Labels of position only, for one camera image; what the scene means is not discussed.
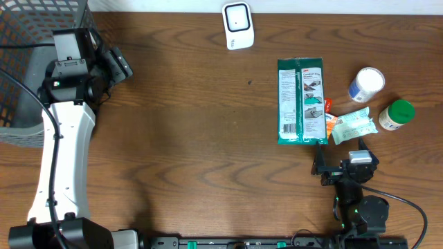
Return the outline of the orange snack packet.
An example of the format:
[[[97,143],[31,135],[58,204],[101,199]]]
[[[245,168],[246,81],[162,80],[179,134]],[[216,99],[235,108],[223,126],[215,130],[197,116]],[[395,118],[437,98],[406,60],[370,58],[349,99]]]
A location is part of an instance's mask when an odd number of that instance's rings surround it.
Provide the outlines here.
[[[326,113],[325,120],[326,120],[327,138],[329,138],[332,134],[332,131],[333,131],[335,125],[336,125],[336,122],[338,121],[338,118],[336,116],[333,116],[330,113]]]

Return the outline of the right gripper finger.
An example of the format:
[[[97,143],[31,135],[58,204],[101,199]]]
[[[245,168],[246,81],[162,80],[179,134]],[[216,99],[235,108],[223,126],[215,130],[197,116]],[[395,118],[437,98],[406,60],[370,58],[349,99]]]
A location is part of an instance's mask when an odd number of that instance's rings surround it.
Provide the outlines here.
[[[323,155],[322,147],[319,142],[315,144],[316,155],[311,168],[311,175],[321,175],[326,171],[326,163]]]
[[[371,152],[368,146],[364,143],[362,138],[359,138],[358,146],[360,151],[367,151],[372,159],[373,163],[378,163],[379,159]]]

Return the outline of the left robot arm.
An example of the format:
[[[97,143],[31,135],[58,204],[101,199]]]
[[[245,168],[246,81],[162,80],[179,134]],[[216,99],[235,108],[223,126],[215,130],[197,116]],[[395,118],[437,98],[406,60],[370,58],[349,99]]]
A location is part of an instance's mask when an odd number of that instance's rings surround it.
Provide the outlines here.
[[[142,248],[136,229],[110,231],[91,221],[87,199],[89,144],[102,95],[132,76],[116,48],[67,55],[55,61],[54,77],[39,93],[9,73],[42,107],[44,147],[33,204],[25,225],[12,227],[10,248]]]

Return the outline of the red packet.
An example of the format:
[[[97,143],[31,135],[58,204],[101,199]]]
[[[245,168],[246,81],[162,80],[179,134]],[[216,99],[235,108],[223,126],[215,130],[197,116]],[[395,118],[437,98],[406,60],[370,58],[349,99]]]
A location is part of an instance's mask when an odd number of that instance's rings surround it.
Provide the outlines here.
[[[330,98],[325,98],[325,112],[329,113],[332,108],[332,100]]]

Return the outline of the white tub blue label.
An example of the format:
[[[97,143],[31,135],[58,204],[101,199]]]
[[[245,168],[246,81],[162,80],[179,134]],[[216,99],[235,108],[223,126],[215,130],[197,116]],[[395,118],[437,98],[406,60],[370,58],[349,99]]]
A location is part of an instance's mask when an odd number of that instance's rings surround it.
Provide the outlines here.
[[[385,77],[376,68],[362,68],[349,86],[348,94],[355,102],[371,100],[385,86]]]

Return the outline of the mint green wipes pack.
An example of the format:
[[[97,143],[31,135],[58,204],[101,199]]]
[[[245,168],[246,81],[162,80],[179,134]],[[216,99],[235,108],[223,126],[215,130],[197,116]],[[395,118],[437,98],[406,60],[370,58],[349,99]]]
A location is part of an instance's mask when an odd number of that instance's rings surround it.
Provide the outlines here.
[[[378,133],[373,119],[369,117],[369,114],[370,108],[365,107],[358,111],[339,116],[332,129],[332,137],[335,145],[339,145],[353,138]]]

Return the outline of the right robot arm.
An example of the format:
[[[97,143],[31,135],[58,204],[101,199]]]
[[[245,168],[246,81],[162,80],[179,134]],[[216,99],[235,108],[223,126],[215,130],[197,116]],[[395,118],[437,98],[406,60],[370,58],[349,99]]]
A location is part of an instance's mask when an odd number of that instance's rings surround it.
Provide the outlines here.
[[[321,176],[322,186],[334,186],[333,214],[342,225],[341,232],[322,242],[323,248],[381,247],[379,235],[386,231],[389,203],[378,196],[365,196],[362,186],[374,176],[378,164],[362,139],[359,148],[336,167],[326,164],[321,145],[316,143],[311,174]]]

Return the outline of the green lid white jar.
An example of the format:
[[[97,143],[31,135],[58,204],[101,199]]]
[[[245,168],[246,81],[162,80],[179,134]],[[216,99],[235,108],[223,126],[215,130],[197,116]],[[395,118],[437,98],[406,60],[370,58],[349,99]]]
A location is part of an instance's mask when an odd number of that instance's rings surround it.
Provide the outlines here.
[[[379,124],[388,131],[395,131],[415,117],[415,108],[407,100],[396,100],[379,114]]]

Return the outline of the green box with label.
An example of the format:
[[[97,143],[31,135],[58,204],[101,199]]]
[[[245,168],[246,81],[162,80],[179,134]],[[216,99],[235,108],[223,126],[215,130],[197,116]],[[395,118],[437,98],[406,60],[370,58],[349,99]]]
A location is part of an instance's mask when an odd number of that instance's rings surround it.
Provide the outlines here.
[[[278,60],[278,143],[328,143],[321,57]]]

